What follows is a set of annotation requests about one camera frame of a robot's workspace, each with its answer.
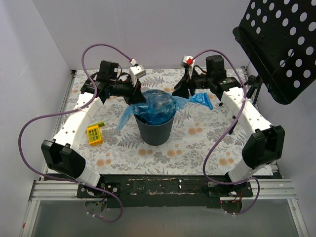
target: gray bucket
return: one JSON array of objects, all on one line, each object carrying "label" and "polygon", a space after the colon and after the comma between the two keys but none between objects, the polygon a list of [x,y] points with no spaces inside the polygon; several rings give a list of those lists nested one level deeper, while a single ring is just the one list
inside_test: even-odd
[{"label": "gray bucket", "polygon": [[170,137],[174,116],[175,114],[164,124],[153,126],[145,124],[143,119],[135,115],[140,135],[144,142],[152,146],[159,146],[165,143]]}]

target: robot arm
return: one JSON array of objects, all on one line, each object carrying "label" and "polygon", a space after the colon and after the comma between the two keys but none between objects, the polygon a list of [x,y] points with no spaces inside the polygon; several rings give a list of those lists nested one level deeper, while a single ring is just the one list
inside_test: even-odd
[{"label": "robot arm", "polygon": [[[79,145],[86,128],[92,118],[111,95],[124,97],[126,103],[137,104],[146,102],[141,93],[141,83],[138,80],[146,74],[142,66],[130,68],[128,78],[124,81],[117,78],[118,64],[102,61],[96,74],[97,97],[84,109],[69,116],[61,130],[51,141],[44,140],[41,145],[47,166],[59,173],[68,175],[77,181],[98,186],[100,175],[86,165],[86,160],[79,155]],[[87,80],[81,88],[75,109],[89,101],[94,88]]]},{"label": "robot arm", "polygon": [[[243,90],[234,77],[227,77],[221,56],[206,58],[205,74],[198,74],[194,70],[192,57],[185,56],[182,61],[185,74],[174,87],[172,95],[189,98],[195,94],[196,89],[210,89],[234,115],[238,114],[244,101]],[[251,177],[266,164],[279,159],[282,154],[284,129],[281,126],[274,127],[248,100],[239,122],[248,141],[242,149],[242,160],[225,176],[228,182]]]}]

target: cable tie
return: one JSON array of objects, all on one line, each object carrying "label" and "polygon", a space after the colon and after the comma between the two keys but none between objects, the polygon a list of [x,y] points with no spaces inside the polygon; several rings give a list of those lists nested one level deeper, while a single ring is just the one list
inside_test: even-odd
[{"label": "cable tie", "polygon": [[77,109],[78,111],[86,113],[90,117],[90,119],[92,119],[91,115],[87,111],[84,110],[85,108],[78,107]]},{"label": "cable tie", "polygon": [[251,99],[250,99],[250,98],[242,98],[241,100],[242,100],[242,101],[246,101],[246,102],[247,102],[247,101],[251,102]]}]

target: floral tablecloth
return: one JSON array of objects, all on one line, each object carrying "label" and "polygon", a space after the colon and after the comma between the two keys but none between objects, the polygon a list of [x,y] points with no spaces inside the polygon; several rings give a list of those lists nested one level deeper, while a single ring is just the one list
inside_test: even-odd
[{"label": "floral tablecloth", "polygon": [[[183,69],[146,70],[141,78],[142,90],[161,89],[172,92],[183,75]],[[242,69],[240,76],[245,79]],[[227,69],[228,76],[234,76]],[[67,110],[72,109],[78,99],[80,88],[86,80],[83,70],[78,70]],[[187,174],[202,175],[203,160],[220,135],[232,123],[232,114],[209,90],[205,90],[214,106],[208,107],[188,103],[176,113],[169,140],[160,146],[150,146],[143,142],[136,121],[131,117],[122,131],[116,125],[127,104],[123,98],[111,96],[94,116],[91,124],[103,121],[101,127],[103,144],[90,146],[85,133],[81,140],[79,153],[95,171],[102,174]],[[207,164],[210,175],[224,175],[241,159],[241,150],[246,134],[238,124],[232,135],[226,136],[215,149]],[[259,170],[257,175],[272,175],[270,166]]]}]

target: blue plastic bag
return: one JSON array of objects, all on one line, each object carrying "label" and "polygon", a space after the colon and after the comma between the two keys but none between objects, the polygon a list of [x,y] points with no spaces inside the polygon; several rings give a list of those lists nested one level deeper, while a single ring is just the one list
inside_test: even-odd
[{"label": "blue plastic bag", "polygon": [[209,107],[210,110],[213,110],[213,105],[211,101],[209,100],[208,94],[206,92],[198,93],[198,94],[195,94],[194,96],[191,96],[189,98],[189,102],[200,103],[202,105]]},{"label": "blue plastic bag", "polygon": [[207,93],[196,94],[190,99],[172,96],[162,90],[148,90],[143,95],[146,102],[128,106],[118,122],[117,130],[122,130],[132,115],[137,115],[149,125],[164,124],[174,116],[177,110],[183,109],[188,102],[200,103],[213,109]]}]

